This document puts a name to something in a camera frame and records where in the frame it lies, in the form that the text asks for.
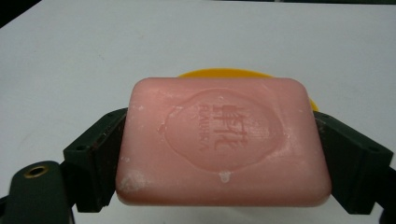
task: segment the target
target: white table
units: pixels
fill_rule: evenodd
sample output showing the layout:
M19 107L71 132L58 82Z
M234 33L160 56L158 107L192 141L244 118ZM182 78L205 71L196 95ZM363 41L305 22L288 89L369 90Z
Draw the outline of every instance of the white table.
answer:
M0 29L0 196L11 177L126 107L144 77L238 67L301 81L322 112L396 146L396 7L48 1ZM376 223L316 208L126 206L77 223Z

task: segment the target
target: soap bar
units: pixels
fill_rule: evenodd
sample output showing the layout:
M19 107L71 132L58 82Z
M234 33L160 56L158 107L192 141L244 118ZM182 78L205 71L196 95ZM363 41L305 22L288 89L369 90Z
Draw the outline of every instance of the soap bar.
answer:
M313 206L331 181L306 90L289 78L146 78L116 177L127 204Z

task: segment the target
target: yellow plate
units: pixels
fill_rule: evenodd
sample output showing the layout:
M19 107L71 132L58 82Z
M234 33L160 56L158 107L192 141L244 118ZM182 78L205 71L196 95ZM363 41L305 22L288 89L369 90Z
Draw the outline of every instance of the yellow plate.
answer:
M179 77L273 77L264 73L248 71L236 68L206 68L192 71L180 75ZM318 106L312 99L309 99L314 111L318 111Z

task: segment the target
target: embossed logo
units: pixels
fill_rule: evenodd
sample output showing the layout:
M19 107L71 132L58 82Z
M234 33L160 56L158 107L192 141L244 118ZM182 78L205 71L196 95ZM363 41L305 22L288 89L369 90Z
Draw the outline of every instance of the embossed logo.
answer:
M166 118L165 139L180 156L210 172L252 165L282 141L283 130L267 106L237 91L201 91Z

